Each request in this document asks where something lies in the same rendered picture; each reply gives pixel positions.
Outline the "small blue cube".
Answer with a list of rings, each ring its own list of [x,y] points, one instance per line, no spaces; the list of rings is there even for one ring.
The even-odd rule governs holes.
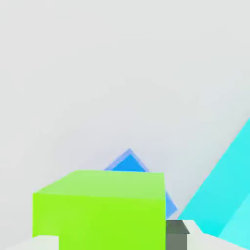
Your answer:
[[[150,170],[131,149],[126,150],[104,170],[150,172]],[[176,211],[177,207],[166,191],[166,219],[168,219]]]

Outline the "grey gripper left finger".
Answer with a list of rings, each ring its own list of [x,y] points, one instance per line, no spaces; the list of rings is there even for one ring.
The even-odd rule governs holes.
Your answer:
[[[59,250],[59,238],[57,236],[36,236],[5,250]]]

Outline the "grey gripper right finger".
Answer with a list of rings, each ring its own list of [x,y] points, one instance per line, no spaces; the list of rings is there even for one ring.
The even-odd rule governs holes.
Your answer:
[[[193,220],[166,220],[166,250],[247,250],[203,233]]]

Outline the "large cyan box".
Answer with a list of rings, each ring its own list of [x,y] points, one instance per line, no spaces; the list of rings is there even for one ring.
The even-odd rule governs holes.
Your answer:
[[[250,250],[250,119],[178,218]]]

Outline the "small lime green cube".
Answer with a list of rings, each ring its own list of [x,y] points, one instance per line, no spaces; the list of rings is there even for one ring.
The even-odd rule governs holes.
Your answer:
[[[33,236],[59,250],[166,250],[162,173],[76,170],[33,194]]]

